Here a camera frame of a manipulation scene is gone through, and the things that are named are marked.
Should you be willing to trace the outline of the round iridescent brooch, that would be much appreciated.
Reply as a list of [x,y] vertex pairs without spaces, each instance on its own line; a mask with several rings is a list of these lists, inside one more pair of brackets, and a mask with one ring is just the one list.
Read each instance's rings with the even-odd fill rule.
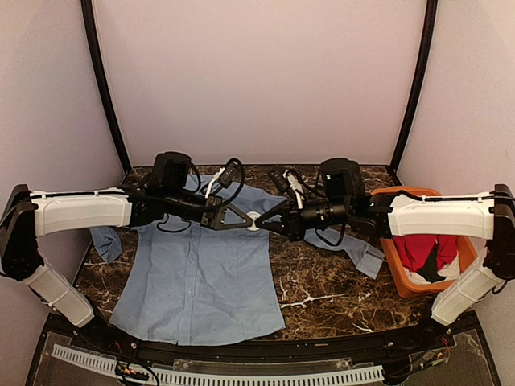
[[260,228],[256,225],[256,220],[261,216],[261,214],[256,211],[249,211],[247,216],[252,220],[252,224],[247,229],[251,232],[259,231]]

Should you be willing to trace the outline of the light blue shirt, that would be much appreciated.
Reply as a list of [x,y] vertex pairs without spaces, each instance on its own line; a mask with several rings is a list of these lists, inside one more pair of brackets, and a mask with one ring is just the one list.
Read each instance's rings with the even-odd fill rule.
[[267,231],[218,232],[163,215],[136,231],[134,265],[110,319],[120,330],[146,341],[218,346],[284,328]]

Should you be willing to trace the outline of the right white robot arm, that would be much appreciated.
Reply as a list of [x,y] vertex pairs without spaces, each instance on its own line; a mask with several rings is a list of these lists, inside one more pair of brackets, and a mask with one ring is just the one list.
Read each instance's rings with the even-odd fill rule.
[[467,308],[504,281],[514,279],[514,198],[508,186],[476,195],[430,196],[402,188],[369,195],[357,162],[330,158],[319,165],[323,193],[304,203],[274,168],[270,177],[284,201],[259,216],[255,224],[287,237],[303,240],[308,229],[349,226],[367,236],[469,236],[487,242],[487,254],[476,259],[449,288],[438,294],[425,318],[410,332],[410,341],[427,349],[440,338],[442,326],[451,325]]

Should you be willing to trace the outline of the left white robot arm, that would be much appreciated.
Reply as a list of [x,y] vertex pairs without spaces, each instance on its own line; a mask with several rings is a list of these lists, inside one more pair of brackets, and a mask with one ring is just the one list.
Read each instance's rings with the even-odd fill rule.
[[82,236],[88,228],[140,227],[165,216],[214,231],[253,226],[253,218],[233,203],[242,185],[227,199],[212,191],[214,183],[227,188],[235,176],[245,176],[238,159],[229,159],[205,192],[201,183],[186,187],[190,174],[200,177],[191,157],[167,151],[155,157],[151,172],[136,187],[44,192],[32,191],[26,184],[16,186],[1,219],[1,275],[23,283],[73,326],[83,327],[81,335],[94,349],[108,350],[113,332],[98,321],[89,300],[44,253],[54,251],[52,241]]

